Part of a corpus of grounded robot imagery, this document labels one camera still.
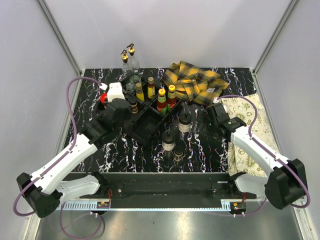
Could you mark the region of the red lid jar front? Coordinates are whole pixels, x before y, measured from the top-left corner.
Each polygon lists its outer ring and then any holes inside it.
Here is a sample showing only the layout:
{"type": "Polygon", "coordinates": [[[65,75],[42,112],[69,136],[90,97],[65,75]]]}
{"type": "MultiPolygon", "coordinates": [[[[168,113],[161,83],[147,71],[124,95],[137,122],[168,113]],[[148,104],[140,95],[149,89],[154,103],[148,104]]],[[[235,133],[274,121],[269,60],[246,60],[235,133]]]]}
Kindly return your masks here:
{"type": "Polygon", "coordinates": [[[106,92],[104,92],[101,96],[100,96],[100,102],[102,104],[106,104],[108,102],[108,94],[106,92]]]}

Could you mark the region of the yellow label bottle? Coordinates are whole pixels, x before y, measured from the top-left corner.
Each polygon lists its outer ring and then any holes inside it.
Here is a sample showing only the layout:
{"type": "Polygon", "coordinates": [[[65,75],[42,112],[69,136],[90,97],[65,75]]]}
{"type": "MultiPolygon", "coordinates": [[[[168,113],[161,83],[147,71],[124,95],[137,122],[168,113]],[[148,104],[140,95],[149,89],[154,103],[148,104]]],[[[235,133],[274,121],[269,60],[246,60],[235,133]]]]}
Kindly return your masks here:
{"type": "Polygon", "coordinates": [[[148,78],[148,85],[147,85],[147,97],[149,99],[153,99],[156,95],[155,92],[155,83],[154,83],[154,78],[149,77],[148,78]]]}
{"type": "Polygon", "coordinates": [[[136,97],[144,102],[145,101],[145,97],[144,97],[144,92],[143,92],[143,89],[142,89],[142,84],[140,82],[136,83],[136,89],[135,89],[135,92],[136,92],[136,97]]]}

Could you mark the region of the black compartment organizer tray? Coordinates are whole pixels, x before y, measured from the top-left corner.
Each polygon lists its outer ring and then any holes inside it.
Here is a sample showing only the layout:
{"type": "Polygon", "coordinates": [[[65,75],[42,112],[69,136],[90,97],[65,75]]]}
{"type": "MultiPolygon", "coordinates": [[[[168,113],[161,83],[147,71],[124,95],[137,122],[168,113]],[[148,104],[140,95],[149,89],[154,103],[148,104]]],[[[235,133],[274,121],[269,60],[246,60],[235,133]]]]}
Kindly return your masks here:
{"type": "Polygon", "coordinates": [[[151,144],[158,130],[162,129],[163,125],[180,111],[182,101],[178,99],[173,109],[163,114],[157,110],[158,93],[159,89],[163,88],[168,91],[168,88],[162,84],[160,80],[154,80],[155,97],[149,99],[147,94],[148,79],[143,76],[141,77],[145,101],[138,99],[134,91],[128,91],[126,89],[127,84],[130,82],[128,77],[122,78],[119,82],[122,85],[122,92],[124,93],[125,99],[127,101],[137,101],[138,112],[131,114],[131,124],[126,134],[138,143],[148,146],[151,144]]]}

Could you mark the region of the small glass jar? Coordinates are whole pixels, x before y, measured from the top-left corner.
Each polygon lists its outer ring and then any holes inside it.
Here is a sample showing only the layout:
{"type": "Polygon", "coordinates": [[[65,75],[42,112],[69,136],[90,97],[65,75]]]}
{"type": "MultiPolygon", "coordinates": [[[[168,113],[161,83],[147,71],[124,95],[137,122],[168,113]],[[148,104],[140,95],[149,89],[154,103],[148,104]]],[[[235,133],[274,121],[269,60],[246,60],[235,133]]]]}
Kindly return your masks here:
{"type": "Polygon", "coordinates": [[[173,159],[176,162],[179,162],[183,159],[184,156],[184,148],[180,145],[176,146],[173,151],[173,159]]]}

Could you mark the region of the red sauce bottle front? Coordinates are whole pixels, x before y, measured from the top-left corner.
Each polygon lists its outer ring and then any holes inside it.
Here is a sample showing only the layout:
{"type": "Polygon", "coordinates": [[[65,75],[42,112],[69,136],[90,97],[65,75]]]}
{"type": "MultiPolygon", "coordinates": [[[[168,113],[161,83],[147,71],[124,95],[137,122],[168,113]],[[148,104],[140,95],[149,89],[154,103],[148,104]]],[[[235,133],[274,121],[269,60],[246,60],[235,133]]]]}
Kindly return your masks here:
{"type": "Polygon", "coordinates": [[[167,99],[166,90],[164,88],[159,89],[157,98],[157,110],[161,114],[165,115],[167,113],[167,99]]]}

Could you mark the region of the red sauce bottle yellow cap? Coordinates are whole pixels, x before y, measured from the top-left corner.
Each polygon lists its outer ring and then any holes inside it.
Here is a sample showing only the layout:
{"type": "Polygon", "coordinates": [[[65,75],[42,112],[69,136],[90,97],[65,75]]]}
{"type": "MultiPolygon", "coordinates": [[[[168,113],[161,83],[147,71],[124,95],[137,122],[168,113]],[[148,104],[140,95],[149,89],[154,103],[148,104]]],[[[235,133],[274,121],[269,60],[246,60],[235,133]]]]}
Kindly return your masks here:
{"type": "Polygon", "coordinates": [[[173,107],[177,103],[177,98],[176,98],[176,87],[171,84],[168,87],[168,94],[167,94],[167,110],[169,112],[172,111],[173,107]]]}

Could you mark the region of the clear oil bottle gold spout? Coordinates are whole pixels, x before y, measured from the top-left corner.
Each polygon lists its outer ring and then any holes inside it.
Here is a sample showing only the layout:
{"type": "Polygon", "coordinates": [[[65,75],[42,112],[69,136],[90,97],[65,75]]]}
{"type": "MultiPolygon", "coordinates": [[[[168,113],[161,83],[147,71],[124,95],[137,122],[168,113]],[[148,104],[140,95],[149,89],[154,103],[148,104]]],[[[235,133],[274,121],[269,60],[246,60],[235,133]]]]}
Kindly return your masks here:
{"type": "Polygon", "coordinates": [[[129,53],[129,70],[131,72],[131,77],[133,82],[140,83],[141,82],[141,72],[140,72],[140,62],[135,56],[135,49],[134,49],[134,44],[131,43],[127,46],[128,48],[128,53],[129,53]]]}

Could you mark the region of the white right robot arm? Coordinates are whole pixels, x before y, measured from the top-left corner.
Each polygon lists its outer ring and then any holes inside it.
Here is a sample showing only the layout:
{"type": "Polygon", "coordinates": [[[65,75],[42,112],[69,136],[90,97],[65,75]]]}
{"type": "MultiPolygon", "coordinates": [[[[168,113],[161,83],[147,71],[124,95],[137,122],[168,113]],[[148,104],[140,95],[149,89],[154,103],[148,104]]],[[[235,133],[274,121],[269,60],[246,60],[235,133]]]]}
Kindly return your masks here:
{"type": "Polygon", "coordinates": [[[215,103],[199,112],[197,122],[206,136],[219,136],[242,149],[262,168],[265,176],[244,171],[232,176],[227,185],[228,195],[239,198],[251,193],[266,198],[276,209],[293,205],[302,197],[309,197],[304,164],[299,159],[289,160],[257,136],[239,117],[229,117],[222,103],[215,103]]]}

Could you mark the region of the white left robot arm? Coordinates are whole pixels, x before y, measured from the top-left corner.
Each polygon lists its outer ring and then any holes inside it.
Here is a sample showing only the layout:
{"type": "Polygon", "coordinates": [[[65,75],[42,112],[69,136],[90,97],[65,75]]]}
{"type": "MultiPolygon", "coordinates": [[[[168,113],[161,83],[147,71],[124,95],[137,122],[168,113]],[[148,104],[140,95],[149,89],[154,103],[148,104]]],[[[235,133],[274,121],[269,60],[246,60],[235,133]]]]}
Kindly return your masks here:
{"type": "Polygon", "coordinates": [[[93,155],[110,138],[131,127],[129,102],[115,98],[98,116],[87,122],[73,141],[50,162],[31,174],[21,173],[16,182],[20,193],[32,208],[32,213],[45,218],[58,206],[82,196],[103,198],[108,194],[109,182],[98,172],[85,174],[74,180],[65,177],[87,157],[93,155]]]}

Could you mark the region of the black top grinder back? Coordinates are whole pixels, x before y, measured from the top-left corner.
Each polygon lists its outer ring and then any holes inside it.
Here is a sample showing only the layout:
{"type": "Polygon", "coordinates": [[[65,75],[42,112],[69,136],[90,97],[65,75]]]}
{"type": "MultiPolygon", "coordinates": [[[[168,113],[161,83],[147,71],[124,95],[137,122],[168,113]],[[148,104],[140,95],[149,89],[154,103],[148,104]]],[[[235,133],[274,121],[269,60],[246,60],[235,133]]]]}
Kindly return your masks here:
{"type": "Polygon", "coordinates": [[[192,116],[189,113],[184,112],[179,115],[178,119],[179,119],[178,130],[181,133],[187,133],[191,128],[192,116]]]}

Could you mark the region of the black grinder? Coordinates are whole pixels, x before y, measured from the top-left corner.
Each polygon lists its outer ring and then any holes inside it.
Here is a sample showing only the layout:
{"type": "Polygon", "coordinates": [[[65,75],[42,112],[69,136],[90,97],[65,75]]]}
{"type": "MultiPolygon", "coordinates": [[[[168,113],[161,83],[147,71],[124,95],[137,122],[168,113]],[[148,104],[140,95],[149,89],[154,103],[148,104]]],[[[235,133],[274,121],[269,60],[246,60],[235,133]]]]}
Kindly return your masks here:
{"type": "Polygon", "coordinates": [[[192,116],[189,113],[184,112],[179,115],[178,119],[179,119],[178,130],[181,133],[187,133],[191,128],[192,116]]]}
{"type": "Polygon", "coordinates": [[[162,134],[162,147],[165,151],[172,151],[175,147],[175,134],[167,130],[162,134]]]}

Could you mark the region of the cream printed cloth bag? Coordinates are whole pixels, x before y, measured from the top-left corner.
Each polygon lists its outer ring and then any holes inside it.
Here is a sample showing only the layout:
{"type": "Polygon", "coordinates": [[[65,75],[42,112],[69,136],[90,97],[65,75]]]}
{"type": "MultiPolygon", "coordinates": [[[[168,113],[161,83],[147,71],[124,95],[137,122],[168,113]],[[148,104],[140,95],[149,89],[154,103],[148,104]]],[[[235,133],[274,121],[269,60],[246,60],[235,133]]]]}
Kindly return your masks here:
{"type": "MultiPolygon", "coordinates": [[[[232,119],[240,118],[249,127],[252,133],[275,151],[279,151],[275,141],[266,110],[257,93],[242,99],[239,97],[222,98],[220,101],[227,106],[227,113],[232,119]]],[[[266,177],[266,173],[243,149],[233,143],[226,143],[226,170],[230,176],[239,172],[246,172],[252,176],[266,177]]]]}

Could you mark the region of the yellow plaid cloth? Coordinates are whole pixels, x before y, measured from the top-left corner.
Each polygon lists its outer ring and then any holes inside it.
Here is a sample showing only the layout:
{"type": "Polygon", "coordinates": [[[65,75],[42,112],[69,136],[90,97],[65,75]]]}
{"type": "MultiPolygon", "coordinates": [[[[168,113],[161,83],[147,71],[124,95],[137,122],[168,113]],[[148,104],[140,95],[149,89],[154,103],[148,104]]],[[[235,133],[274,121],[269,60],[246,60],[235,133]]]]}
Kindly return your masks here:
{"type": "Polygon", "coordinates": [[[175,86],[176,97],[185,102],[209,106],[215,98],[228,88],[229,84],[221,79],[221,75],[204,70],[185,61],[173,63],[161,81],[169,87],[175,86]]]}

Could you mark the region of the black top grinder front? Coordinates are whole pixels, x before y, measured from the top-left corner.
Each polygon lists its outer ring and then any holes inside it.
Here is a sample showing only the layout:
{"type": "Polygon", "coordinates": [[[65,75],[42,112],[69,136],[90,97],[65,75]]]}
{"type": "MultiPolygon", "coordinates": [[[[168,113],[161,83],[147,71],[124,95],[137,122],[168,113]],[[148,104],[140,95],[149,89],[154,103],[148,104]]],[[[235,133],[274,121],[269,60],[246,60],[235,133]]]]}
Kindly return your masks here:
{"type": "Polygon", "coordinates": [[[165,151],[172,151],[175,147],[175,134],[167,130],[162,134],[162,147],[165,151]]]}

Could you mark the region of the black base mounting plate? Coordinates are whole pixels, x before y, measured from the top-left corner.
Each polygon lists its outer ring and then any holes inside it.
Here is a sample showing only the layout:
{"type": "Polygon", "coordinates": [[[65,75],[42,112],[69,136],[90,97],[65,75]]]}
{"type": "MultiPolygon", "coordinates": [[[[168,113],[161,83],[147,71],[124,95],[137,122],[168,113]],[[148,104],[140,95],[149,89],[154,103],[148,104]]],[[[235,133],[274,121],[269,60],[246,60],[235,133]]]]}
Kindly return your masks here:
{"type": "Polygon", "coordinates": [[[121,211],[227,212],[256,195],[236,189],[227,173],[103,173],[111,208],[121,211]]]}

